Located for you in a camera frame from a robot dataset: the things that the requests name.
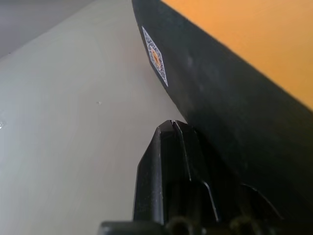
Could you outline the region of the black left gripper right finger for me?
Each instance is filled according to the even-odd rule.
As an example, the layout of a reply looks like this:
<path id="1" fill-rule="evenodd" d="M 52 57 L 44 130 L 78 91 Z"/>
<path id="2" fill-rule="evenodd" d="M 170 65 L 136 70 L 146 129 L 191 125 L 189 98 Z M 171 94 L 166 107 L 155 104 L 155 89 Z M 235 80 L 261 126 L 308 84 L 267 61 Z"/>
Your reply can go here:
<path id="1" fill-rule="evenodd" d="M 242 183 L 205 137 L 181 121 L 175 121 L 174 127 L 182 143 L 188 178 L 204 186 L 217 222 L 229 222 L 239 216 L 283 219 L 262 193 Z"/>

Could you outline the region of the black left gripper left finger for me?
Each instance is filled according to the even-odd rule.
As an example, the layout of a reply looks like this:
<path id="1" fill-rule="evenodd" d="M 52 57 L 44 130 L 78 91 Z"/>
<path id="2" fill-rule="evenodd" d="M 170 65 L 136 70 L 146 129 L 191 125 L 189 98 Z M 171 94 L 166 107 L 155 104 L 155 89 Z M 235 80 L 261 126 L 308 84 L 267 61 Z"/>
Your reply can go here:
<path id="1" fill-rule="evenodd" d="M 170 189 L 191 181 L 183 138 L 188 128 L 178 120 L 167 120 L 156 128 L 137 167 L 133 220 L 169 221 Z"/>

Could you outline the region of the orange and black shoebox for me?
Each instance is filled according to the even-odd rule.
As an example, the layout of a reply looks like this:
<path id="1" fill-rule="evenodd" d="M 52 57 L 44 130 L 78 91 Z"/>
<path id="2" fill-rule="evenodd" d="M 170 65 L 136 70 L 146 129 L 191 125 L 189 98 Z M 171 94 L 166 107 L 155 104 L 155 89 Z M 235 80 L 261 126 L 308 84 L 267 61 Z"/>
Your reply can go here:
<path id="1" fill-rule="evenodd" d="M 170 189 L 168 233 L 313 235 L 313 112 L 160 0 L 132 6 L 148 61 L 184 123 L 283 217 L 217 222 L 193 180 Z"/>

